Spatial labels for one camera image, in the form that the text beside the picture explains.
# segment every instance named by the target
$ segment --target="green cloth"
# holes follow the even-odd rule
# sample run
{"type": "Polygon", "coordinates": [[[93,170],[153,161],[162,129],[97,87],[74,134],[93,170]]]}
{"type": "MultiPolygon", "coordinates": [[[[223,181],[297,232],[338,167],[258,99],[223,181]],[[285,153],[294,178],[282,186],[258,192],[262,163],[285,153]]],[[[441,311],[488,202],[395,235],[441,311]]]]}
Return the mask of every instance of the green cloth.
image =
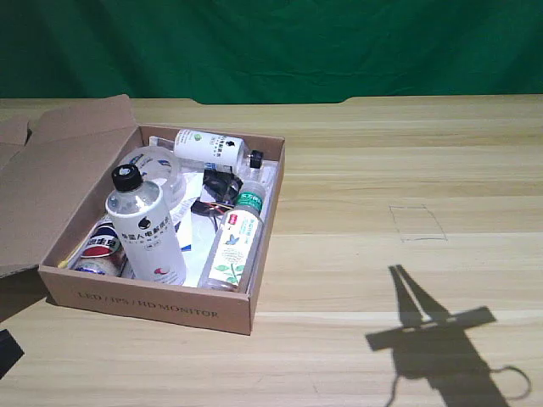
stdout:
{"type": "Polygon", "coordinates": [[[542,0],[5,0],[0,98],[543,93],[542,0]]]}

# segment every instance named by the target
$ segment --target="clear plastic container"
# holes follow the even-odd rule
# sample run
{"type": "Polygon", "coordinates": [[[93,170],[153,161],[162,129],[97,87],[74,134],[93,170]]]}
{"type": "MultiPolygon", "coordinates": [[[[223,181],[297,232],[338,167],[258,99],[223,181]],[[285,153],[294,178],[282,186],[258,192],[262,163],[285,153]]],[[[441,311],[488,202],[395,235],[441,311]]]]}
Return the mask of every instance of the clear plastic container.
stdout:
{"type": "Polygon", "coordinates": [[[122,164],[134,164],[145,181],[161,186],[169,210],[181,202],[185,193],[181,165],[179,159],[167,148],[137,148],[120,161],[122,164]]]}

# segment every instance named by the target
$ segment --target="can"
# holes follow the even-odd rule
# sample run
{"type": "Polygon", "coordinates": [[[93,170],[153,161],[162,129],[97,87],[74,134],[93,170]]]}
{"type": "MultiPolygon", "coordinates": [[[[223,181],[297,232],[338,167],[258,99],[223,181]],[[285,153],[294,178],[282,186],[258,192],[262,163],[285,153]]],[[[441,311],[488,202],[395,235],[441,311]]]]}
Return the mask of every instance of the can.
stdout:
{"type": "Polygon", "coordinates": [[[111,222],[98,225],[88,239],[74,270],[106,276],[120,276],[126,254],[111,222]]]}

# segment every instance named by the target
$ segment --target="clear plastic bottle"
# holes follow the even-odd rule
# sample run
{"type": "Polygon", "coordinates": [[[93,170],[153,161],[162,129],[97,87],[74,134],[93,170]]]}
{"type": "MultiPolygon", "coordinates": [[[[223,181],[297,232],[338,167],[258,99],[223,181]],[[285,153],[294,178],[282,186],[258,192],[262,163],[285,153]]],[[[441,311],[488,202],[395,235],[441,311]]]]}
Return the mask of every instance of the clear plastic bottle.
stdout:
{"type": "Polygon", "coordinates": [[[221,221],[205,262],[199,287],[245,293],[255,265],[263,221],[266,189],[260,180],[260,159],[253,159],[236,205],[221,221]]]}
{"type": "Polygon", "coordinates": [[[183,284],[186,266],[162,189],[133,164],[115,168],[105,207],[137,279],[183,284]]]}
{"type": "Polygon", "coordinates": [[[189,129],[177,133],[173,152],[183,166],[230,172],[237,176],[249,168],[255,156],[262,160],[262,153],[250,151],[241,138],[189,129]]]}

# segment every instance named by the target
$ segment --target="open cardboard box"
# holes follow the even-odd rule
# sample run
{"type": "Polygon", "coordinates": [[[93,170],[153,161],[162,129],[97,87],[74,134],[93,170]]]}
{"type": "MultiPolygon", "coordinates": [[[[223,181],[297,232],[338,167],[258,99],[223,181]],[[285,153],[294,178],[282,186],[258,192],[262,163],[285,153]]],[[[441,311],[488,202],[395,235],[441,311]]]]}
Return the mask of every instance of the open cardboard box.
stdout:
{"type": "Polygon", "coordinates": [[[56,268],[104,214],[119,159],[150,136],[173,140],[178,128],[137,125],[126,95],[48,111],[28,142],[27,123],[0,124],[0,275],[38,265],[61,306],[250,334],[283,179],[284,139],[219,132],[278,162],[249,289],[224,293],[56,268]]]}

